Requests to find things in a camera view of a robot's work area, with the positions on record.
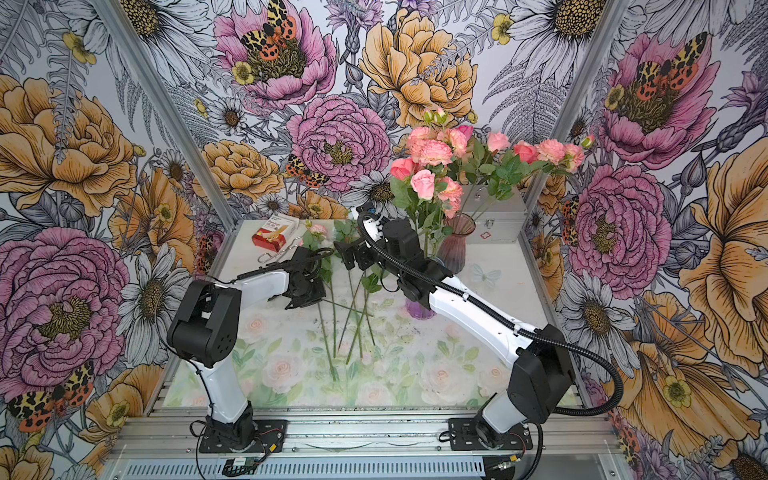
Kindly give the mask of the pink flower stem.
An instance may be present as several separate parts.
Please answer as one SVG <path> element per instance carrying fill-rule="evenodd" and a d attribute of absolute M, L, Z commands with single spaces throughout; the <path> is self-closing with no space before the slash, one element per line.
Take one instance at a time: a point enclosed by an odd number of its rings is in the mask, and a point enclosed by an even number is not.
<path fill-rule="evenodd" d="M 458 172 L 458 165 L 454 160 L 454 149 L 459 146 L 459 134 L 456 131 L 458 127 L 449 127 L 448 124 L 448 114 L 441 107 L 438 107 L 434 112 L 434 125 L 438 128 L 437 140 L 444 143 L 450 150 L 450 159 L 444 164 L 441 173 L 439 174 L 440 181 L 444 177 L 450 177 L 451 179 L 457 181 L 456 177 Z M 435 246 L 437 249 L 439 249 L 443 240 L 446 238 L 446 235 L 449 233 L 450 229 L 445 225 L 445 217 L 443 213 L 443 225 L 440 227 L 439 233 L 435 240 Z"/>
<path fill-rule="evenodd" d="M 446 265 L 448 265 L 450 262 L 453 262 L 456 257 L 456 249 L 458 245 L 458 237 L 456 235 L 458 231 L 457 222 L 460 220 L 463 190 L 462 186 L 450 177 L 444 177 L 441 180 L 441 185 L 444 185 L 445 189 L 438 195 L 438 197 L 442 202 L 445 225 L 450 229 L 450 233 L 447 234 L 446 238 L 443 240 L 438 256 Z"/>
<path fill-rule="evenodd" d="M 321 259 L 317 261 L 313 270 L 317 273 L 317 278 L 320 280 L 320 285 L 324 288 L 325 294 L 330 295 L 330 306 L 332 311 L 332 329 L 329 329 L 324 316 L 324 307 L 322 302 L 324 298 L 317 304 L 318 319 L 320 324 L 320 332 L 323 342 L 323 348 L 325 357 L 328 364 L 328 370 L 333 382 L 339 380 L 338 371 L 334 365 L 334 338 L 336 334 L 336 311 L 335 311 L 335 297 L 333 291 L 333 261 L 332 255 L 334 250 L 329 243 L 329 233 L 325 226 L 318 222 L 312 222 L 307 220 L 305 222 L 306 231 L 302 234 L 301 245 L 310 249 L 314 254 L 321 256 Z"/>
<path fill-rule="evenodd" d="M 543 140 L 534 146 L 532 167 L 547 173 L 575 173 L 594 144 L 594 135 L 584 137 L 579 143 L 562 143 L 556 139 Z"/>
<path fill-rule="evenodd" d="M 435 254 L 437 251 L 435 240 L 440 227 L 443 225 L 442 202 L 438 198 L 438 194 L 445 188 L 444 185 L 441 185 L 439 174 L 444 164 L 450 159 L 450 150 L 444 143 L 437 140 L 438 128 L 434 125 L 434 113 L 428 112 L 426 117 L 426 125 L 414 129 L 409 134 L 407 150 L 408 158 L 431 170 L 436 177 L 435 194 L 439 210 L 429 243 L 429 253 Z"/>
<path fill-rule="evenodd" d="M 428 168 L 424 168 L 421 164 L 415 162 L 411 158 L 395 160 L 390 169 L 390 189 L 394 196 L 393 203 L 399 210 L 405 213 L 415 227 L 417 233 L 417 227 L 413 219 L 415 195 L 410 187 L 410 179 L 415 173 L 423 169 Z"/>

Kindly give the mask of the pink rose stem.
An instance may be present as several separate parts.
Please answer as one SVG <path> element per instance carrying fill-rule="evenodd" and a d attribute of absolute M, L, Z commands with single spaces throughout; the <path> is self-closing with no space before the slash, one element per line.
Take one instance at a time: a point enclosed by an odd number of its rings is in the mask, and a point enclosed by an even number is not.
<path fill-rule="evenodd" d="M 437 218 L 439 205 L 435 194 L 435 174 L 429 169 L 415 173 L 410 179 L 410 187 L 415 195 L 413 219 L 422 240 L 425 254 L 429 253 L 430 236 Z"/>
<path fill-rule="evenodd" d="M 504 155 L 504 163 L 509 170 L 508 180 L 512 188 L 517 187 L 525 177 L 533 173 L 532 161 L 534 152 L 534 145 L 525 141 L 518 142 L 515 145 L 510 143 L 510 147 Z"/>
<path fill-rule="evenodd" d="M 509 170 L 504 163 L 509 147 L 508 137 L 499 132 L 491 132 L 485 141 L 477 137 L 470 141 L 470 156 L 466 161 L 466 174 L 471 185 L 469 198 L 473 199 L 476 193 L 485 193 L 485 199 L 471 214 L 473 220 L 478 220 L 493 203 L 511 196 Z"/>

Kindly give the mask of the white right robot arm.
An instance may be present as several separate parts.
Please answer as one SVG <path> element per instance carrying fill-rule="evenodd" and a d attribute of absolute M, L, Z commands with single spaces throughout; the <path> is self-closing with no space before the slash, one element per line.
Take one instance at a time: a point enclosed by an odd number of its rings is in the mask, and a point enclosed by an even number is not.
<path fill-rule="evenodd" d="M 425 254 L 408 220 L 388 219 L 369 204 L 353 209 L 349 218 L 358 237 L 336 245 L 347 269 L 376 265 L 389 272 L 407 300 L 462 327 L 509 369 L 506 386 L 474 418 L 478 442 L 498 449 L 514 427 L 546 422 L 574 381 L 563 335 L 553 326 L 537 329 L 478 297 Z"/>

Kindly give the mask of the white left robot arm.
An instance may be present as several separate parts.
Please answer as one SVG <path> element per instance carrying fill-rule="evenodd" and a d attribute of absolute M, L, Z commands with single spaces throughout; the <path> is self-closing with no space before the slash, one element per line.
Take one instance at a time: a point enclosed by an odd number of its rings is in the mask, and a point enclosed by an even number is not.
<path fill-rule="evenodd" d="M 320 269 L 331 248 L 297 248 L 284 261 L 270 263 L 229 281 L 189 284 L 167 333 L 171 351 L 188 361 L 208 398 L 200 453 L 254 452 L 260 445 L 253 408 L 237 378 L 233 353 L 241 309 L 286 297 L 288 310 L 325 297 Z"/>

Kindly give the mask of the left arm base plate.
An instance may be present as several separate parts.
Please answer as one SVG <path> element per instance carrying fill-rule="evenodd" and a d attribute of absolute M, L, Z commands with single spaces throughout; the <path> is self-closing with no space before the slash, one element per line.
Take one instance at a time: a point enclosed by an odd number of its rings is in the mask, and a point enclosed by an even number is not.
<path fill-rule="evenodd" d="M 246 403 L 243 413 L 233 422 L 224 423 L 205 417 L 205 427 L 199 437 L 198 453 L 265 454 L 282 451 L 288 422 L 283 419 L 256 419 L 253 406 Z"/>

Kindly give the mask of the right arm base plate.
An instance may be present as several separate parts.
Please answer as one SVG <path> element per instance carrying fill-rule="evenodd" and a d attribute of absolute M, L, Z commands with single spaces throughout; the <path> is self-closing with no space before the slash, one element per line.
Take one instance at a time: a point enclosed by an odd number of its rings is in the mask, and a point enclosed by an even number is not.
<path fill-rule="evenodd" d="M 514 451 L 533 447 L 525 418 L 506 394 L 495 394 L 472 417 L 448 420 L 443 439 L 453 451 Z"/>

